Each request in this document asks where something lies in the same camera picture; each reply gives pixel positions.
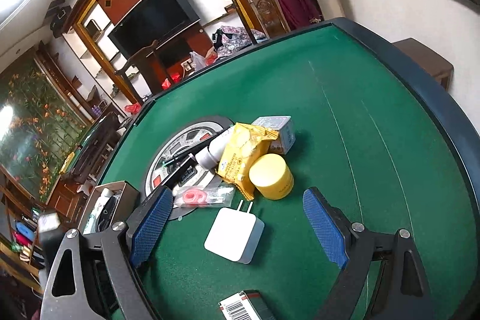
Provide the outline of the cardboard tray box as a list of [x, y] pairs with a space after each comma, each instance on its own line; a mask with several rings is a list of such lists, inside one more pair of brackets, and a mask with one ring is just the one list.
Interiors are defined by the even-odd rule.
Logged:
[[82, 235], [84, 235], [83, 230], [86, 226], [89, 213], [94, 208], [95, 202], [100, 196], [103, 188], [109, 188], [114, 195], [104, 206], [103, 212], [97, 222], [97, 231], [95, 233], [106, 230], [115, 222], [125, 222], [128, 216], [131, 215], [131, 212], [133, 212], [140, 196], [139, 191], [127, 181], [117, 181], [95, 187], [89, 196], [83, 215], [78, 224], [78, 230]]

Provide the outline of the wooden chair near table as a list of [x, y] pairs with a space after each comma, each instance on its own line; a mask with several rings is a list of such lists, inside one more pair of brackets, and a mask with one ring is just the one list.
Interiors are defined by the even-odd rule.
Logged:
[[120, 70], [115, 71], [115, 74], [120, 76], [126, 83], [135, 99], [143, 104], [143, 97], [134, 88], [133, 83], [127, 75], [127, 71], [131, 67], [138, 70], [138, 74], [143, 77], [151, 94], [159, 94], [163, 89], [163, 83], [167, 80], [170, 85], [174, 85], [173, 78], [168, 73], [168, 69], [160, 59], [160, 43], [154, 40], [149, 46], [141, 48], [137, 53], [131, 56], [125, 65]]

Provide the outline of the black marker green cap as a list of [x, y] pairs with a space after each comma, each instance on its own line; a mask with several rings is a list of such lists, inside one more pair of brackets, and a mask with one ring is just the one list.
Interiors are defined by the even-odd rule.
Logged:
[[198, 143], [190, 146], [189, 148], [187, 148], [186, 150], [178, 153], [178, 154], [175, 154], [173, 155], [171, 158], [169, 158], [168, 160], [164, 161], [162, 166], [171, 166], [172, 164], [174, 163], [177, 163], [179, 161], [181, 161], [182, 159], [184, 159], [187, 155], [189, 154], [197, 154], [200, 150], [202, 150], [203, 148], [209, 146], [209, 144], [215, 140], [217, 137], [219, 137], [220, 133], [215, 133], [214, 135], [212, 136], [209, 136], [208, 138], [204, 139], [204, 140], [201, 140], [199, 141]]

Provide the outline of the floral clothes pile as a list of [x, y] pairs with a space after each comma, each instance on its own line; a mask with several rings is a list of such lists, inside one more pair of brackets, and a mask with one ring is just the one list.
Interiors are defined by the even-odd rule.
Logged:
[[225, 58], [253, 45], [243, 27], [222, 25], [212, 35], [214, 50], [219, 58]]

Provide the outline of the small white teal box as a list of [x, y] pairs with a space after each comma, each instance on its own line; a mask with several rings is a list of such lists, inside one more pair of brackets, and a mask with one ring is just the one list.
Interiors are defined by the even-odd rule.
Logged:
[[251, 124], [278, 132], [278, 138], [270, 144], [270, 153], [286, 155], [295, 143], [294, 124], [290, 116], [262, 116]]

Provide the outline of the wooden clothes rack chair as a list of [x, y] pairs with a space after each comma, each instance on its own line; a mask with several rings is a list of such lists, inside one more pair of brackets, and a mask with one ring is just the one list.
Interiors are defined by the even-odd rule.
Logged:
[[263, 32], [268, 39], [290, 32], [290, 27], [278, 0], [229, 0], [233, 3], [248, 37], [256, 45], [254, 31]]

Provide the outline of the white power adapter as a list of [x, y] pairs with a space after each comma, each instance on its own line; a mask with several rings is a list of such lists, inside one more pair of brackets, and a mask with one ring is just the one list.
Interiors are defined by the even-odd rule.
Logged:
[[231, 262], [249, 264], [264, 231], [264, 222], [251, 212], [253, 202], [242, 210], [243, 201], [236, 209], [221, 208], [204, 241], [204, 248]]

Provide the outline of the floral wall mural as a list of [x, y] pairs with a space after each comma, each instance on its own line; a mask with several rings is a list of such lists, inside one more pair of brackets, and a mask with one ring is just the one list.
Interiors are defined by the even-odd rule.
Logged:
[[1, 73], [1, 165], [45, 202], [86, 125], [32, 58]]

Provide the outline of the silver red box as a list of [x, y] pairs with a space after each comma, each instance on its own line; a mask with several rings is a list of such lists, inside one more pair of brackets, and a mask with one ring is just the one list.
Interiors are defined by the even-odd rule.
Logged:
[[218, 303], [227, 320], [276, 320], [258, 290], [244, 290]]

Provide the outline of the black television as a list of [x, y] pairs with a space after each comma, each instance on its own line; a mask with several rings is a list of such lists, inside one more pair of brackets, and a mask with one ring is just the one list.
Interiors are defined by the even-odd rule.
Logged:
[[198, 14], [187, 0], [141, 0], [108, 38], [128, 59], [154, 40], [164, 42], [198, 21]]

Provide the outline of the yellow snack packet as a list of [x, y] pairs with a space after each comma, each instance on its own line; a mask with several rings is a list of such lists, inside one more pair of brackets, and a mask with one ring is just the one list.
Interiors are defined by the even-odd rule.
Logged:
[[249, 179], [253, 163], [267, 154], [279, 132], [258, 125], [236, 123], [221, 156], [216, 173], [233, 184], [247, 201], [254, 199], [255, 186]]

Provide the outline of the yellow round jar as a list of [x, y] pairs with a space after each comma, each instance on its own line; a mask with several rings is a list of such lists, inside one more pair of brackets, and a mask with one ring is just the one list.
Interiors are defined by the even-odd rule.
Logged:
[[263, 197], [272, 201], [288, 196], [294, 187], [294, 177], [283, 157], [279, 154], [264, 154], [249, 170], [250, 182]]

